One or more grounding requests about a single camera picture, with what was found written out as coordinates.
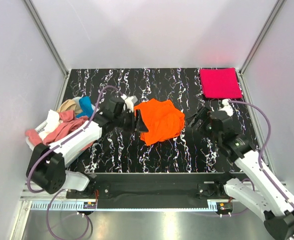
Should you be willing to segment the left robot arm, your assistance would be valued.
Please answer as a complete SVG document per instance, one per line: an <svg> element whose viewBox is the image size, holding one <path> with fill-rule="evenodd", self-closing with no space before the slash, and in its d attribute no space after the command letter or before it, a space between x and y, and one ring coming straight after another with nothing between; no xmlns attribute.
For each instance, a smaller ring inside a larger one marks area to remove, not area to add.
<svg viewBox="0 0 294 240"><path fill-rule="evenodd" d="M88 191L92 178L66 168L82 154L86 145L115 128L127 132L148 132L141 111L134 109L136 102L136 96L112 97L102 108L94 110L93 119L86 120L72 133L49 145L36 145L26 171L27 182L35 183L41 191L51 195L60 190Z"/></svg>

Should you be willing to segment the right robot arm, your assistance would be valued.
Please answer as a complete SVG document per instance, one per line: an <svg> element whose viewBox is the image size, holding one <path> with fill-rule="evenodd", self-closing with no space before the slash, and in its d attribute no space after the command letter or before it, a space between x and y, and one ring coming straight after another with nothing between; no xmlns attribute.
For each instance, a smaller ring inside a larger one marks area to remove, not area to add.
<svg viewBox="0 0 294 240"><path fill-rule="evenodd" d="M259 158L259 152L245 135L236 132L231 107L211 111L200 108L189 117L187 126L195 127L214 141L221 153L240 168L257 190L245 186L230 173L224 173L212 184L198 185L200 198L236 199L255 213L267 232L276 240L294 237L294 195L276 178Z"/></svg>

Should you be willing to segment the orange t shirt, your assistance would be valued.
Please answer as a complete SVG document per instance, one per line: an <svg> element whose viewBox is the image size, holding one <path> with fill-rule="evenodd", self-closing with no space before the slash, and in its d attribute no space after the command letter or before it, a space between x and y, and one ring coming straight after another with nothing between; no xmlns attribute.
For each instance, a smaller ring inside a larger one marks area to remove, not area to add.
<svg viewBox="0 0 294 240"><path fill-rule="evenodd" d="M140 134L147 146L175 138L185 126L185 115L175 108L171 100L151 99L134 107L139 110L148 132Z"/></svg>

